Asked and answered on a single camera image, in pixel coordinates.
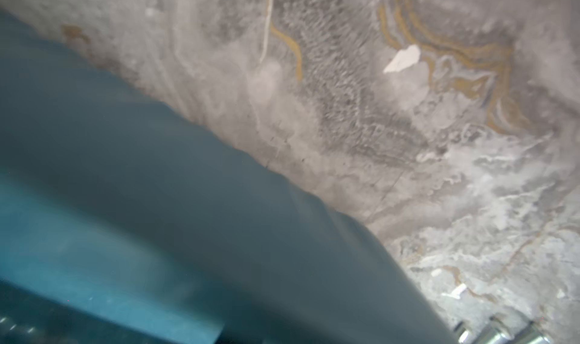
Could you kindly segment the teal plastic storage tray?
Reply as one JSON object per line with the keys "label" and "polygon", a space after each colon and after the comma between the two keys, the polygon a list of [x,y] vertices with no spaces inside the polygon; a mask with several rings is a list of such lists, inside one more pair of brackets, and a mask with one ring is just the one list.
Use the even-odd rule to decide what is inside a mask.
{"label": "teal plastic storage tray", "polygon": [[364,225],[3,12],[1,340],[454,338]]}

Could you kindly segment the silver screws pile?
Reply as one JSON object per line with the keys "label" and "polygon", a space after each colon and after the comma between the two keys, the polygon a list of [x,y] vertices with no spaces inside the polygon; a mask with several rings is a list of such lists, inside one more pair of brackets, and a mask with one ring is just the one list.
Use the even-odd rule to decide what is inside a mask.
{"label": "silver screws pile", "polygon": [[554,340],[544,332],[534,321],[530,321],[524,329],[513,334],[508,327],[498,320],[490,318],[487,325],[475,334],[465,321],[453,329],[453,335],[459,344],[553,344]]}

